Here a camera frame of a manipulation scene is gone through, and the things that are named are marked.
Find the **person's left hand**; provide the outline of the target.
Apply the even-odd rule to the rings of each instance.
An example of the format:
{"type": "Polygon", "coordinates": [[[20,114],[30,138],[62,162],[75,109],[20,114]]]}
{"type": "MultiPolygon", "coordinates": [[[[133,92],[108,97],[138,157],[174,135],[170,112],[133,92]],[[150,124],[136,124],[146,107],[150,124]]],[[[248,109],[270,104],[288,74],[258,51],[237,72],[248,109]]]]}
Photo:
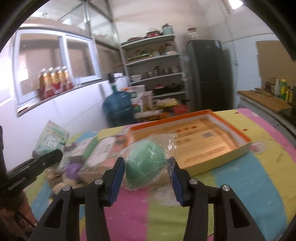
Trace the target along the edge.
{"type": "Polygon", "coordinates": [[[36,218],[29,206],[25,192],[14,197],[1,196],[1,221],[13,235],[20,237],[33,230],[36,218]]]}

